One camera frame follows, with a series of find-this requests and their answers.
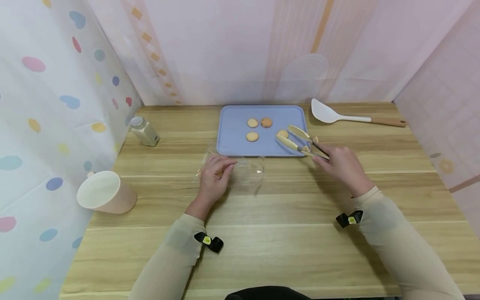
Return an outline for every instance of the blue tray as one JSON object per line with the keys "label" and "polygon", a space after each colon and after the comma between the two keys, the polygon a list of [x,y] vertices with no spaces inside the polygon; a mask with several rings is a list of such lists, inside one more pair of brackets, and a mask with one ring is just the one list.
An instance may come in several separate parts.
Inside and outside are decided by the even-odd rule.
{"label": "blue tray", "polygon": [[[248,119],[255,118],[260,123],[263,118],[272,119],[270,128],[260,124],[256,128],[247,125]],[[276,140],[276,133],[289,125],[297,126],[307,131],[303,109],[295,105],[229,105],[220,112],[220,125],[216,150],[225,156],[305,156],[283,146]],[[256,132],[259,139],[249,142],[246,135]],[[308,142],[290,133],[290,140],[298,146],[309,145]]]}

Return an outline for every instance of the white spatula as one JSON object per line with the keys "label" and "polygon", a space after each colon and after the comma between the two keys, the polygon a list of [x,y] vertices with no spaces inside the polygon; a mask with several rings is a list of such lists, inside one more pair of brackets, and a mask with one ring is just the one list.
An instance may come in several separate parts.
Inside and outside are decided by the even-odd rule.
{"label": "white spatula", "polygon": [[357,122],[366,122],[366,123],[375,123],[382,125],[390,125],[397,127],[406,127],[407,122],[400,119],[391,119],[391,118],[378,118],[378,117],[352,117],[352,116],[342,116],[336,111],[318,101],[317,99],[312,99],[312,113],[313,116],[325,123],[333,123],[338,120],[347,120],[347,121],[357,121]]}

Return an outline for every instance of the wrist band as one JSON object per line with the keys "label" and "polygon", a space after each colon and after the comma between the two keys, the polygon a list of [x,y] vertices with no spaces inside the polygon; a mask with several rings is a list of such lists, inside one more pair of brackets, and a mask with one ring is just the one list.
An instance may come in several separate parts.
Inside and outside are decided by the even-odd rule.
{"label": "wrist band", "polygon": [[361,221],[361,217],[363,216],[363,210],[356,210],[349,216],[347,214],[341,214],[335,218],[338,224],[342,228],[347,227],[350,224],[358,224]]}
{"label": "wrist band", "polygon": [[193,237],[200,243],[205,244],[208,249],[212,250],[215,253],[219,253],[223,247],[223,241],[221,239],[219,239],[218,237],[214,237],[212,239],[204,232],[198,232]]}

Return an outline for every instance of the yellow tag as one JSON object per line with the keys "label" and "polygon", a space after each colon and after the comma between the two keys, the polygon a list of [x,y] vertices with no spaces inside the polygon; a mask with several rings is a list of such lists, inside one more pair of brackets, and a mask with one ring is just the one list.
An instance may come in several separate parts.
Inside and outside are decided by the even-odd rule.
{"label": "yellow tag", "polygon": [[208,236],[205,236],[202,243],[204,243],[205,245],[210,245],[212,243],[212,239]]}

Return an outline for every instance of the person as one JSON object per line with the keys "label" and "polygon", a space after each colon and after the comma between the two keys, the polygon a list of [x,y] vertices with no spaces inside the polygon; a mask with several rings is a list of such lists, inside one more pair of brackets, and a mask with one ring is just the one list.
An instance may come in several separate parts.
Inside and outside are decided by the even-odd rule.
{"label": "person", "polygon": [[[365,174],[353,151],[321,144],[330,161],[315,164],[342,182],[363,211],[359,228],[397,281],[404,300],[464,299],[440,258],[418,234],[392,200]],[[206,232],[205,219],[225,193],[236,161],[210,156],[202,170],[198,195],[169,229],[162,244],[135,282],[131,300],[180,300],[202,248],[194,235]],[[249,288],[226,295],[226,300],[308,300],[286,287]]]}

